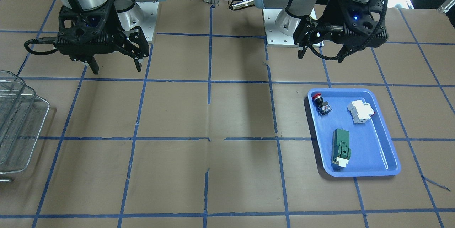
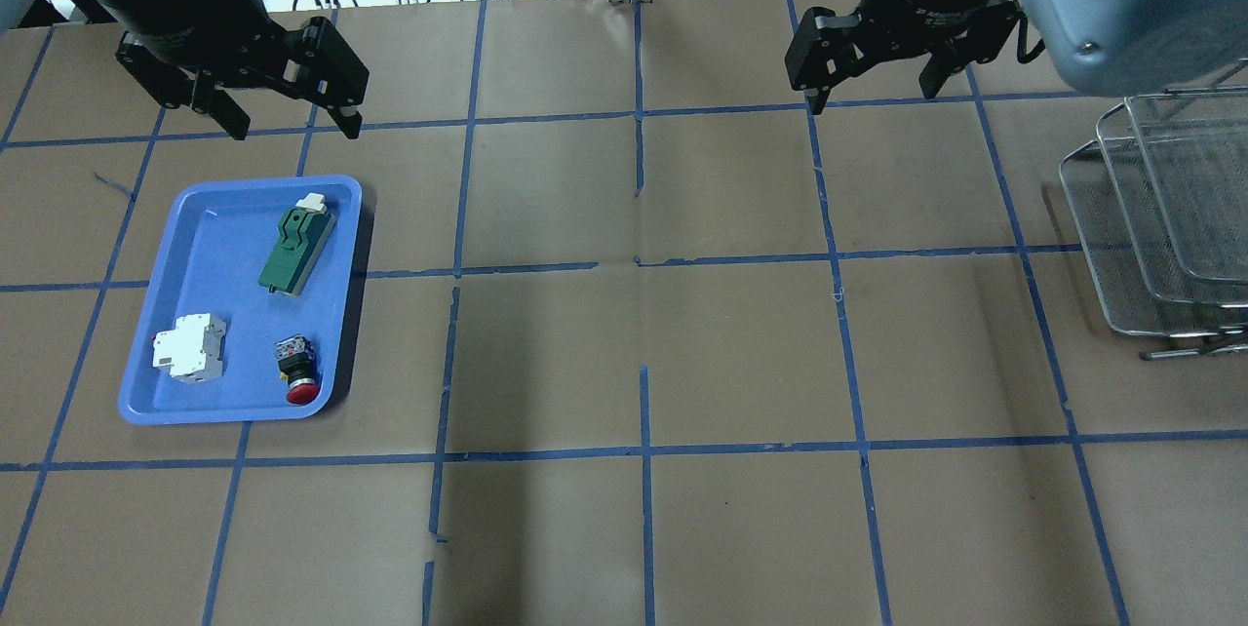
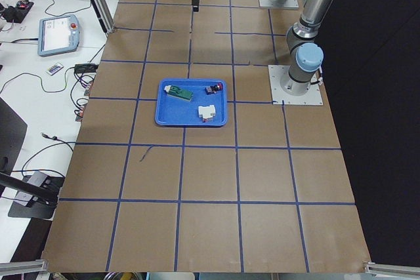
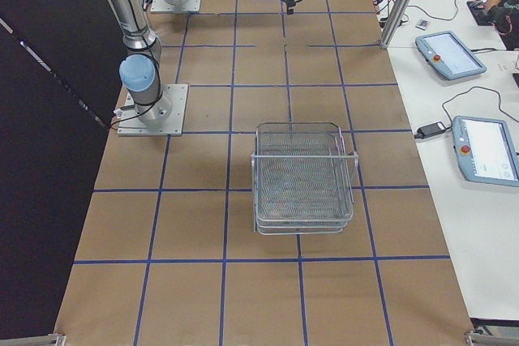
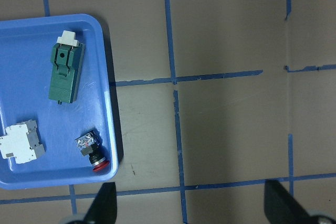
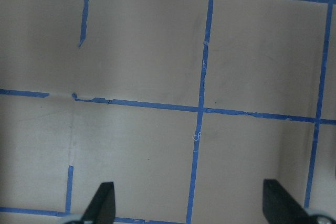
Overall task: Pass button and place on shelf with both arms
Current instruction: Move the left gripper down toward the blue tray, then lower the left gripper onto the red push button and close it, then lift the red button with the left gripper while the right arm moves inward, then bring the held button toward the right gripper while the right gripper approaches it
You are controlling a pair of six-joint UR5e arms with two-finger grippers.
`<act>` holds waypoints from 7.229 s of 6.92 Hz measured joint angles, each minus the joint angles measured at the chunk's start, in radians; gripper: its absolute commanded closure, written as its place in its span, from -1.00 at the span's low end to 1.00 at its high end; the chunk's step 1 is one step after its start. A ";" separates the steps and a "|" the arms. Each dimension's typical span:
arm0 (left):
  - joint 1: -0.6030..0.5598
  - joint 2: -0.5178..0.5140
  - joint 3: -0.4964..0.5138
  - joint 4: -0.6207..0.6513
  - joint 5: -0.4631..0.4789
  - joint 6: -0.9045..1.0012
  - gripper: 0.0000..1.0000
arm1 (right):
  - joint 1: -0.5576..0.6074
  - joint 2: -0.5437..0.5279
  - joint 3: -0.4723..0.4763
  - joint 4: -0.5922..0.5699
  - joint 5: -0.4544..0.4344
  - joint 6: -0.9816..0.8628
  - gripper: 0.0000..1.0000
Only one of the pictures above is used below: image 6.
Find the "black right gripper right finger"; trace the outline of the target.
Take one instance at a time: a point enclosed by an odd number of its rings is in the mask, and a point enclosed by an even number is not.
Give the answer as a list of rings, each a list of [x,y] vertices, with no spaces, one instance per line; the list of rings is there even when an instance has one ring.
[[[270,224],[318,223],[317,217],[308,215],[276,179],[264,179],[262,203]]]

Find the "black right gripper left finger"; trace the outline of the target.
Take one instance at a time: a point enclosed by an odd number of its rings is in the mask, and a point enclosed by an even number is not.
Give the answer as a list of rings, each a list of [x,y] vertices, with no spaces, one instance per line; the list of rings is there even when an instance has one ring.
[[[81,223],[113,224],[116,216],[115,203],[114,183],[101,183],[82,215]]]

